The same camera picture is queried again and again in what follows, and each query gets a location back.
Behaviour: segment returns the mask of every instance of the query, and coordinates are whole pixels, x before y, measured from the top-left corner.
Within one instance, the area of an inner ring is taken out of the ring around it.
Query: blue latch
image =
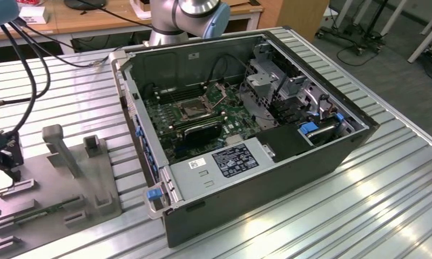
[[[143,129],[142,129],[142,126],[138,126],[138,127],[136,127],[136,136],[138,136],[138,137],[143,136]]]
[[[337,113],[337,118],[338,118],[339,122],[343,122],[343,120],[345,120],[345,115],[341,114],[341,113]]]
[[[147,191],[147,198],[150,199],[150,201],[155,201],[156,199],[160,199],[162,196],[164,196],[164,194],[162,193],[160,188]]]
[[[318,125],[314,122],[309,122],[306,124],[302,125],[301,130],[303,132],[303,134],[309,134],[313,131],[317,131],[319,129]]]

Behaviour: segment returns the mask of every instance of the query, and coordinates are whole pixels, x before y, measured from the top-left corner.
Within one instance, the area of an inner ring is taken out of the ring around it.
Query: circuit board
[[[259,124],[251,119],[234,86],[214,83],[202,96],[160,104],[147,100],[146,107],[156,129],[162,147],[171,164],[223,148],[227,138],[241,136],[243,140],[261,132]],[[183,144],[184,131],[217,123],[221,135],[204,145]]]

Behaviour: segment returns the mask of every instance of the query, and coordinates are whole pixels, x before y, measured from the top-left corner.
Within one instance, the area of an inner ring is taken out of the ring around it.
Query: wooden desk
[[[68,8],[63,1],[54,0],[54,8],[60,33],[59,40],[67,44],[71,44],[72,39],[76,38],[150,30],[148,27],[122,20],[100,10],[88,11],[82,15],[83,12]],[[151,19],[140,20],[138,18],[130,0],[110,0],[106,8],[127,19],[151,24]],[[257,30],[263,10],[262,6],[237,5],[231,8],[231,20],[249,19],[247,30]],[[74,53],[71,48],[63,45],[62,48],[64,54]]]
[[[50,11],[48,24],[32,25],[32,28],[46,35],[52,35],[55,39],[68,45],[72,45],[71,41],[76,38],[150,30],[148,27],[119,19],[100,10],[88,11],[86,14],[82,14],[82,11],[67,7],[63,0],[47,0],[44,6]],[[138,18],[130,0],[110,0],[106,8],[127,19],[151,24],[151,19],[140,20]],[[265,8],[262,6],[253,6],[251,4],[237,5],[231,8],[231,20],[247,19],[247,30],[257,30],[261,12],[263,10]],[[11,32],[18,43],[26,44],[19,34],[14,30]],[[39,42],[50,41],[44,37],[35,36],[34,38]],[[11,46],[3,32],[0,32],[0,46]],[[60,47],[64,54],[75,53],[70,47],[64,45]]]
[[[46,35],[54,35],[52,37],[58,39],[58,23],[56,23],[56,16],[55,16],[55,5],[54,5],[54,1],[48,0],[44,4],[43,4],[47,9],[48,9],[48,13],[50,13],[50,20],[47,24],[36,24],[32,25],[32,28],[35,30],[38,30],[39,32],[44,33]],[[14,35],[16,42],[23,45],[27,44],[27,42],[20,38],[20,35],[15,32],[14,29],[10,28],[10,32]],[[30,30],[27,30],[27,32],[30,33],[30,35],[35,35],[34,32],[31,32]],[[48,42],[50,40],[46,39],[44,37],[40,36],[34,36],[34,38],[39,41],[39,42]],[[3,33],[3,31],[0,31],[0,47],[2,46],[11,46],[10,40],[6,36],[6,34]]]
[[[329,0],[258,0],[266,10],[259,28],[289,25],[309,41],[319,30]]]

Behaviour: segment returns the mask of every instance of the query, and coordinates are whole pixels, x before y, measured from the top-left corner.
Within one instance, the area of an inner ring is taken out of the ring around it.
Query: gray carpet
[[[330,5],[341,9],[346,0],[331,0]],[[353,16],[361,1],[355,1],[349,12]],[[378,4],[373,3],[363,19],[369,24]],[[375,31],[381,32],[393,11],[386,8],[377,24]],[[390,34],[386,36],[387,46],[382,53],[363,66],[354,67],[342,63],[337,53],[351,43],[326,35],[323,39],[315,39],[314,45],[331,57],[338,64],[361,80],[361,82],[418,124],[432,136],[432,79],[425,72],[422,61],[414,64],[407,62],[414,50],[425,39],[419,34],[425,26],[411,19],[401,16]],[[375,53],[367,51],[363,56],[357,56],[351,51],[341,54],[342,59],[351,64],[361,64]]]

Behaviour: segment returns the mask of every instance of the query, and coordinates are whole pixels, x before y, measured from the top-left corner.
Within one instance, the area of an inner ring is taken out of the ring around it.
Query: aluminum table
[[[47,152],[43,126],[60,123],[68,146],[98,134],[107,139],[124,213],[18,258],[427,258],[432,257],[432,137],[293,31],[271,32],[382,124],[339,168],[176,248],[142,200],[147,186],[111,68],[79,69],[48,58],[52,89],[22,129],[24,155]],[[88,64],[110,51],[68,55]],[[31,60],[39,89],[44,69]],[[0,99],[30,94],[20,62],[0,64]],[[0,108],[11,128],[27,104]]]

